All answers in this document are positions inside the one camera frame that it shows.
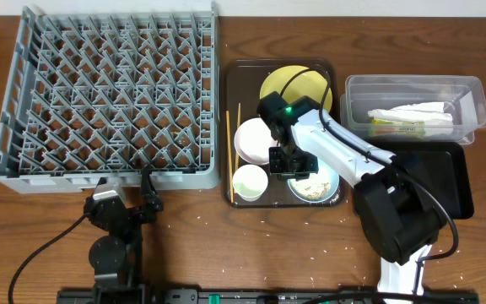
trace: dish rack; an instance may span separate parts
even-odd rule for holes
[[[35,16],[24,8],[0,117],[0,182],[69,193],[101,177],[219,181],[217,14]]]

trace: wood grain surface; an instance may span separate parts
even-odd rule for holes
[[[0,17],[0,110],[18,28]],[[222,66],[239,58],[324,57],[339,93],[350,74],[474,75],[486,94],[486,19],[222,18]],[[486,129],[465,148],[475,215],[459,220],[459,253],[429,262],[424,284],[476,290],[486,303]],[[0,184],[0,303],[20,263],[82,213],[78,194],[18,195]],[[138,190],[129,189],[134,201]],[[165,211],[143,228],[144,273],[160,287],[299,290],[375,286],[380,259],[351,203],[330,209],[238,210],[219,187],[162,192]],[[53,303],[63,287],[90,287],[91,244],[105,233],[84,222],[39,255],[15,290],[17,303]],[[451,245],[444,229],[433,252]]]

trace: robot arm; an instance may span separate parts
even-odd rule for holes
[[[291,127],[295,144],[300,149],[323,160],[352,187],[361,181],[363,175],[375,174],[384,168],[384,166],[372,160],[367,160],[363,155],[326,132],[321,125],[319,113],[319,110],[310,110],[299,117],[298,122]],[[391,163],[391,157],[394,156],[392,152],[378,149],[372,144],[366,143],[363,139],[341,127],[325,111],[323,115],[329,125],[341,136],[361,146],[364,150],[371,151],[372,155]]]
[[[126,207],[121,185],[105,178],[86,198],[84,213],[91,224],[107,231],[89,250],[95,285],[91,303],[123,302],[151,304],[151,286],[142,278],[142,225],[156,221],[164,208],[151,178],[150,167],[142,169],[140,195],[144,204]]]
[[[394,172],[367,159],[325,130],[319,105],[311,98],[304,96],[288,105],[273,92],[260,101],[257,111],[269,126],[272,137],[279,141],[283,157],[289,159],[276,164],[305,164],[317,157],[354,188],[354,204],[364,234],[382,257],[380,291],[421,294],[421,280],[415,286],[415,279],[422,278],[423,271],[417,272],[416,262],[429,253],[430,244],[436,241],[438,231],[445,225],[427,198],[403,185]],[[338,136],[386,163],[395,161],[396,166],[429,183],[429,176],[418,159],[394,160],[392,152],[366,143],[325,111],[322,115]],[[270,151],[270,162],[272,155],[275,154]],[[312,172],[309,168],[312,166],[287,166],[275,171],[282,172],[281,176],[305,177]]]

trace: black tray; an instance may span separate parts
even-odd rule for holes
[[[332,65],[320,58],[302,59],[257,59],[257,60],[236,60],[224,70],[221,84],[220,100],[220,146],[221,149],[221,195],[227,203],[238,208],[286,208],[286,207],[331,207],[346,199],[347,183],[341,178],[338,190],[333,194],[332,199],[323,203],[307,203],[298,199],[292,194],[286,182],[277,180],[277,177],[269,177],[269,185],[266,192],[254,202],[246,202],[237,194],[234,195],[234,203],[230,202],[230,177],[228,175],[228,154],[226,145],[226,110],[230,114],[230,132],[233,138],[237,126],[237,107],[241,103],[241,123],[257,117],[257,107],[260,101],[260,88],[266,77],[274,70],[288,66],[302,65],[306,67],[325,68],[331,77],[332,82],[332,109],[330,115],[339,121],[340,103],[338,101],[337,81]],[[232,165],[234,165],[235,149],[232,146]],[[240,166],[246,162],[240,159]],[[269,172],[268,166],[262,167]]]
[[[446,142],[380,142],[369,141],[396,155],[408,152],[419,155],[429,172],[431,192],[452,219],[465,220],[473,215],[472,192],[464,150],[457,143]]]

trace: tray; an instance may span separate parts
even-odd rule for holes
[[[464,150],[452,142],[403,142],[369,141],[380,149],[396,155],[415,153],[429,172],[431,192],[436,195],[445,211],[454,220],[466,220],[473,215],[472,192],[466,168]]]
[[[333,67],[329,62],[320,58],[294,58],[294,59],[257,59],[236,60],[230,63],[223,73],[222,96],[220,103],[220,145],[221,149],[221,194],[224,201],[237,208],[288,208],[288,207],[331,207],[346,201],[347,183],[341,178],[339,187],[332,198],[322,203],[307,203],[292,194],[286,181],[282,182],[275,176],[269,176],[269,185],[266,192],[254,202],[246,202],[237,194],[234,203],[230,202],[230,181],[228,175],[228,150],[226,147],[226,110],[230,113],[231,138],[234,137],[237,127],[237,108],[241,103],[241,123],[257,117],[257,106],[260,101],[260,88],[266,77],[276,70],[288,65],[302,65],[307,67],[325,68],[332,78],[333,104],[330,115],[339,119],[339,103],[337,81]],[[232,163],[235,159],[235,149],[232,149]],[[240,166],[246,162],[240,159]],[[268,166],[262,167],[269,172]]]
[[[24,8],[0,118],[0,182],[68,193],[101,177],[219,181],[217,14],[50,15]]]

